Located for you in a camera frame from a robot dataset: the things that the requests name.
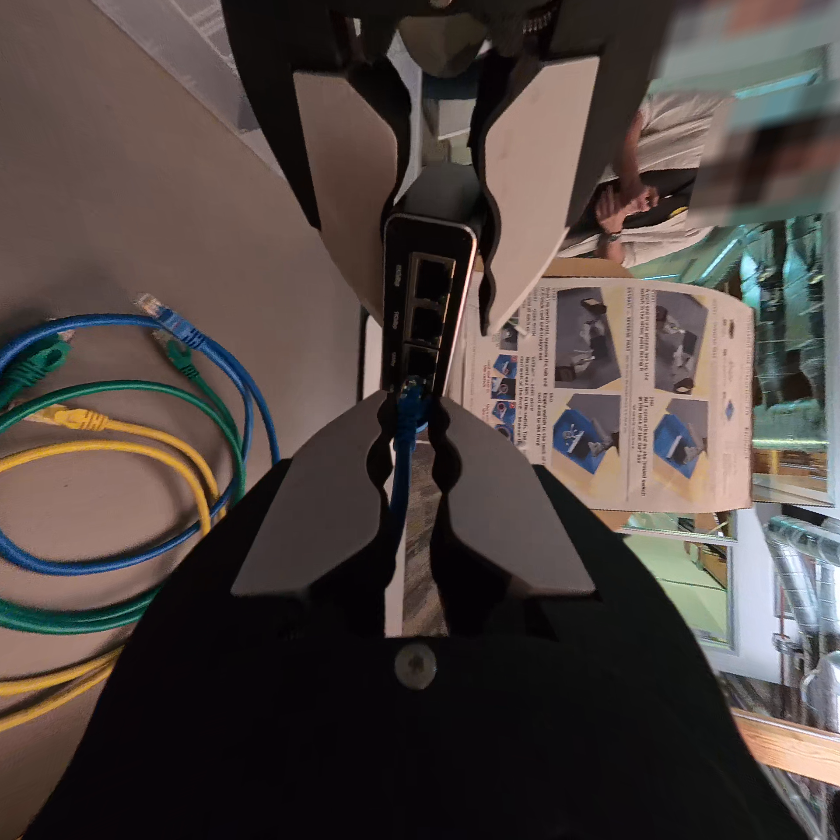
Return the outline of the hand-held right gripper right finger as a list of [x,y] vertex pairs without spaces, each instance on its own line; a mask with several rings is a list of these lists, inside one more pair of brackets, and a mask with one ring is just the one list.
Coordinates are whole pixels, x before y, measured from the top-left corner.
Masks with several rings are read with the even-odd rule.
[[430,571],[449,636],[479,636],[529,602],[588,599],[595,583],[533,467],[442,396],[429,417],[440,490]]

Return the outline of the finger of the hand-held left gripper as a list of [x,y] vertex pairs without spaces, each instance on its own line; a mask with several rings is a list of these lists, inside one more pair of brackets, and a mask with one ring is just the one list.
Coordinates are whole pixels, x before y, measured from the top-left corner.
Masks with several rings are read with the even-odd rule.
[[293,84],[321,240],[381,323],[382,218],[401,184],[401,79],[394,69],[298,70]]
[[520,58],[481,129],[479,179],[492,232],[479,288],[480,329],[500,329],[568,233],[599,56]]

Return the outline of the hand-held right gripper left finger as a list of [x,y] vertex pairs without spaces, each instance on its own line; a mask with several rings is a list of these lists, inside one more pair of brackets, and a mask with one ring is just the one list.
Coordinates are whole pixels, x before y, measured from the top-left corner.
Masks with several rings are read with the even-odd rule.
[[232,596],[275,597],[352,634],[385,635],[385,590],[398,548],[385,493],[395,430],[395,398],[376,391],[299,448]]

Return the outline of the round metal duct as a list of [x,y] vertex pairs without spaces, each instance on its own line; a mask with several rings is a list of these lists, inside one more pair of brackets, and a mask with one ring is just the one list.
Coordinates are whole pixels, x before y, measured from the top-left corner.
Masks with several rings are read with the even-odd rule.
[[839,645],[839,522],[775,516],[763,527],[776,575],[792,609],[806,674]]

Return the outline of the clear plastic bin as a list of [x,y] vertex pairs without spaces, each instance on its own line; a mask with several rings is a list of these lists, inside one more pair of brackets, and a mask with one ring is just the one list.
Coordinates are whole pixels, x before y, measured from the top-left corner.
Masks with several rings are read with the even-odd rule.
[[285,178],[239,78],[218,1],[95,1],[124,34]]

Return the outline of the black network switch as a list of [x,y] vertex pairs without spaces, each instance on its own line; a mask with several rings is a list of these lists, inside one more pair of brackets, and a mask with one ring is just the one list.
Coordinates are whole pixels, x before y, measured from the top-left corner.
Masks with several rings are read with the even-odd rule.
[[383,228],[381,386],[446,389],[487,203],[469,164],[433,163],[394,205]]

